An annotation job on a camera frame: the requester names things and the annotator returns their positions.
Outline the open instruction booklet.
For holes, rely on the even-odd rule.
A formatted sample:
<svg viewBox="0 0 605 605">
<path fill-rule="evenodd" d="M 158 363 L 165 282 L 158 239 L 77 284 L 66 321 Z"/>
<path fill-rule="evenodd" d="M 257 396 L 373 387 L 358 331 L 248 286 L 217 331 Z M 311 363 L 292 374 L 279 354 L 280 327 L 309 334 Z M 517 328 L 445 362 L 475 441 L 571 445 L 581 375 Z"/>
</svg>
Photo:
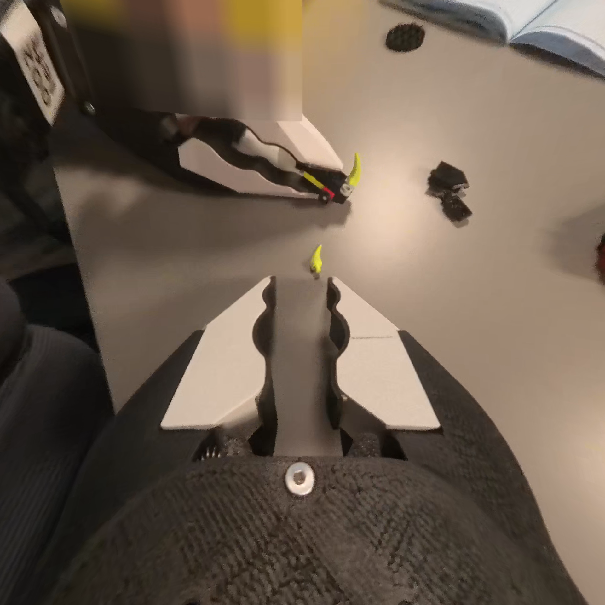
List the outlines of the open instruction booklet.
<svg viewBox="0 0 605 605">
<path fill-rule="evenodd" d="M 381 1 L 434 24 L 528 46 L 604 77 L 604 1 Z"/>
</svg>

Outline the small black lego brick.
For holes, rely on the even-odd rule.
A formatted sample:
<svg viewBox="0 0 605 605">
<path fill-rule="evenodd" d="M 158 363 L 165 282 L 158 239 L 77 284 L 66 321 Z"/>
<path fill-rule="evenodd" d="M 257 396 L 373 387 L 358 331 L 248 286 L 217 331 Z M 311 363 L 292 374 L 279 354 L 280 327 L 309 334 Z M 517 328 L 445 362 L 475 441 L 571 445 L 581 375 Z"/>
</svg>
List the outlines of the small black lego brick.
<svg viewBox="0 0 605 605">
<path fill-rule="evenodd" d="M 441 197 L 441 205 L 444 215 L 453 223 L 464 222 L 473 215 L 457 193 L 444 192 Z"/>
</svg>

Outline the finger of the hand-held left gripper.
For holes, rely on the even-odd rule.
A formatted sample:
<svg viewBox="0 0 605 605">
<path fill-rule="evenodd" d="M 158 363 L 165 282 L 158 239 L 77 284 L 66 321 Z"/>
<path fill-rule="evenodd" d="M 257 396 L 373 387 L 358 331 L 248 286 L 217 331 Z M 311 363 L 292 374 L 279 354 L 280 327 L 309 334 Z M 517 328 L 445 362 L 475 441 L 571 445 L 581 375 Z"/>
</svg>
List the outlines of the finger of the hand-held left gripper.
<svg viewBox="0 0 605 605">
<path fill-rule="evenodd" d="M 343 161 L 307 119 L 247 120 L 246 127 L 263 144 L 288 152 L 295 160 L 323 170 L 342 171 Z"/>
<path fill-rule="evenodd" d="M 246 120 L 180 120 L 180 167 L 227 189 L 287 199 L 316 197 L 303 183 L 301 166 L 288 152 L 263 144 Z"/>
</svg>

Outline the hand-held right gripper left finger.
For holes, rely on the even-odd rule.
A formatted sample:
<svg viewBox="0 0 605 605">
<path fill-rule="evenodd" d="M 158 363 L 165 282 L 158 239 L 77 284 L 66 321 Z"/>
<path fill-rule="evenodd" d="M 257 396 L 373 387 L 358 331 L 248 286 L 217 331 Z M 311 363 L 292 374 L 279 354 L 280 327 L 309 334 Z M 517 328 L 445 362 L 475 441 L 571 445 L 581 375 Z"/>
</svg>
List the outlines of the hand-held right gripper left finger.
<svg viewBox="0 0 605 605">
<path fill-rule="evenodd" d="M 274 454 L 275 308 L 276 278 L 267 276 L 206 324 L 162 430 L 218 433 L 242 439 L 259 456 Z"/>
</svg>

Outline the small black lego assembly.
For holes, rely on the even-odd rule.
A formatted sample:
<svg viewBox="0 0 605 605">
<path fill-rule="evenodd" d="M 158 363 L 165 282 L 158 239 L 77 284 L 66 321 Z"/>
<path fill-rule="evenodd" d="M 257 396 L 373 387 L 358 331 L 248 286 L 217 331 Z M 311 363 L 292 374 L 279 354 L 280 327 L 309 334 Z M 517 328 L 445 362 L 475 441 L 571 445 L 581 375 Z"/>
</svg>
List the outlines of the small black lego assembly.
<svg viewBox="0 0 605 605">
<path fill-rule="evenodd" d="M 318 200 L 325 205 L 327 203 L 343 205 L 355 189 L 355 185 L 350 183 L 349 176 L 342 170 L 301 166 L 299 174 L 306 185 L 312 187 L 318 194 Z"/>
</svg>

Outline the black round lego plate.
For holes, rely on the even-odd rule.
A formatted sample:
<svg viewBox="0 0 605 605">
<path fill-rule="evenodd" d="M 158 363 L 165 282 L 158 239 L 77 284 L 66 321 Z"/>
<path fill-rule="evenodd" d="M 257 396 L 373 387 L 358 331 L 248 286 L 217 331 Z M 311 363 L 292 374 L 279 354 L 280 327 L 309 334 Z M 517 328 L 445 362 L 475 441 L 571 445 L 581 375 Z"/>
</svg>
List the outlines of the black round lego plate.
<svg viewBox="0 0 605 605">
<path fill-rule="evenodd" d="M 385 36 L 385 46 L 394 52 L 407 53 L 419 49 L 425 41 L 426 31 L 416 23 L 397 24 Z"/>
</svg>

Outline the black angled lego tile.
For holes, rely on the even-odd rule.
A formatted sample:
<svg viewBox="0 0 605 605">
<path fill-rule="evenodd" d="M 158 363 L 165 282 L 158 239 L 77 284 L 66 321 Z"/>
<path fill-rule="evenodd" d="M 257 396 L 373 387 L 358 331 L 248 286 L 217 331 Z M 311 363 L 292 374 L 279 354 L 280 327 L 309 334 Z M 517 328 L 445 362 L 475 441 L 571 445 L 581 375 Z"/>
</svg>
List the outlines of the black angled lego tile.
<svg viewBox="0 0 605 605">
<path fill-rule="evenodd" d="M 444 161 L 429 173 L 427 183 L 428 189 L 437 194 L 447 191 L 458 193 L 470 186 L 463 170 Z"/>
</svg>

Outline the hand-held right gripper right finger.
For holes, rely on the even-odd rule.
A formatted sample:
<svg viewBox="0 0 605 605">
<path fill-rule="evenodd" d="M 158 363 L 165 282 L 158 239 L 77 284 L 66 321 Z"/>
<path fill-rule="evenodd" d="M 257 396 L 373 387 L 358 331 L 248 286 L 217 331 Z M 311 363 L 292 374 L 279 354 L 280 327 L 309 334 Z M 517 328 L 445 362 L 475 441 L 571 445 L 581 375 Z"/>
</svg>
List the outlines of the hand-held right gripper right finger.
<svg viewBox="0 0 605 605">
<path fill-rule="evenodd" d="M 343 456 L 405 456 L 442 426 L 399 329 L 342 280 L 327 282 L 327 418 Z"/>
</svg>

